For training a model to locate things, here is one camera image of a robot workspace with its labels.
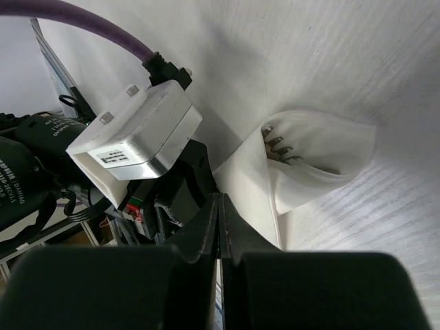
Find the purple cable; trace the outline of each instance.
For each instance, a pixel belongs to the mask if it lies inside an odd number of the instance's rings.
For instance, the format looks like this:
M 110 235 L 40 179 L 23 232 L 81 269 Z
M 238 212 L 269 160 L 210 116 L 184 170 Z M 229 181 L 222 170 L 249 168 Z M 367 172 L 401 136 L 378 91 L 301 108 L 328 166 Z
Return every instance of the purple cable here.
M 154 54 L 141 41 L 112 22 L 59 0 L 0 0 L 0 16 L 36 17 L 74 25 L 113 41 L 142 62 Z

